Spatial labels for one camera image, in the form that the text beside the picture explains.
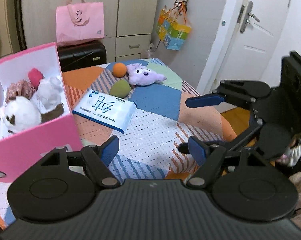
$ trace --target purple plush toy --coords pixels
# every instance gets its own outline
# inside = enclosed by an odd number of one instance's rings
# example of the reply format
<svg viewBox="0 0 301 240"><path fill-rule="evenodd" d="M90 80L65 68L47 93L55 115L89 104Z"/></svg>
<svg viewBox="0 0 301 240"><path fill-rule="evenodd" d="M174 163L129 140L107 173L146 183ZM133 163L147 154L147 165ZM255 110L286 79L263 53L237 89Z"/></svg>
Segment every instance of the purple plush toy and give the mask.
<svg viewBox="0 0 301 240"><path fill-rule="evenodd" d="M147 86L167 79L164 75L158 74L140 63L128 65L127 73L131 85Z"/></svg>

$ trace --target table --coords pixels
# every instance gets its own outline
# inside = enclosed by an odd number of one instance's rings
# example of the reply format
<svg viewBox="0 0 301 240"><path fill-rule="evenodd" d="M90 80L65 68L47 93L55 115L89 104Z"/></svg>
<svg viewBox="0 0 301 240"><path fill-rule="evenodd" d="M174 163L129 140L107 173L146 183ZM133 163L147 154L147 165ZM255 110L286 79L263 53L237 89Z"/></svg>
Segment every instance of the table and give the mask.
<svg viewBox="0 0 301 240"><path fill-rule="evenodd" d="M131 90L128 100L137 104L137 110L125 134L74 115L83 145L101 145L111 135L119 137L120 150L109 169L121 182L125 178L185 179L198 167L191 156L178 152L180 143L191 135L204 141L236 137L228 121L215 108L186 107L186 99L199 94L160 60L123 63L142 63L167 77L163 84ZM63 73L69 104L73 107L88 88L107 93L118 80L111 74L112 66L110 63ZM0 185L6 190L8 186ZM0 226L5 228L13 220L7 201L3 201Z"/></svg>

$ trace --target pink bag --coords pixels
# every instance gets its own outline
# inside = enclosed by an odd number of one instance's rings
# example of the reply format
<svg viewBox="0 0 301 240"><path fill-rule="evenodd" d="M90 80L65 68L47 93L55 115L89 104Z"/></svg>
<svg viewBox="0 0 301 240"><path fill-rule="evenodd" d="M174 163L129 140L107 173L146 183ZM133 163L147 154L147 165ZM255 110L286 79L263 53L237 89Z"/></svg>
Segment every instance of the pink bag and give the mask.
<svg viewBox="0 0 301 240"><path fill-rule="evenodd" d="M77 45L103 38L104 8L102 2L72 4L56 8L57 46Z"/></svg>

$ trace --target white and blue package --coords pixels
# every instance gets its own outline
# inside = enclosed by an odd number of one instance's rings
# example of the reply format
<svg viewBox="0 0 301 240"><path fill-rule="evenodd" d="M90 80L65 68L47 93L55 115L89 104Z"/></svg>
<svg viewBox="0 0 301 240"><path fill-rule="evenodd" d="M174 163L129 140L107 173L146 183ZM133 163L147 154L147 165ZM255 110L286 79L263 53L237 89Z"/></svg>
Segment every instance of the white and blue package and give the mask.
<svg viewBox="0 0 301 240"><path fill-rule="evenodd" d="M89 90L73 109L73 114L124 133L135 109L130 101Z"/></svg>

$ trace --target green sponge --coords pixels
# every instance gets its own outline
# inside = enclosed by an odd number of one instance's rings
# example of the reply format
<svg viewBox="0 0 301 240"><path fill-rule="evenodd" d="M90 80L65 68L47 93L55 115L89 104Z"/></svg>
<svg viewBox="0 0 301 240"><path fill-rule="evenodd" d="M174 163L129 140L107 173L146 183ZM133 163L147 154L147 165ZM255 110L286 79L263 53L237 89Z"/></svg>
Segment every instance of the green sponge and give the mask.
<svg viewBox="0 0 301 240"><path fill-rule="evenodd" d="M129 83L125 79L118 80L110 89L109 94L118 98L125 98L131 90Z"/></svg>

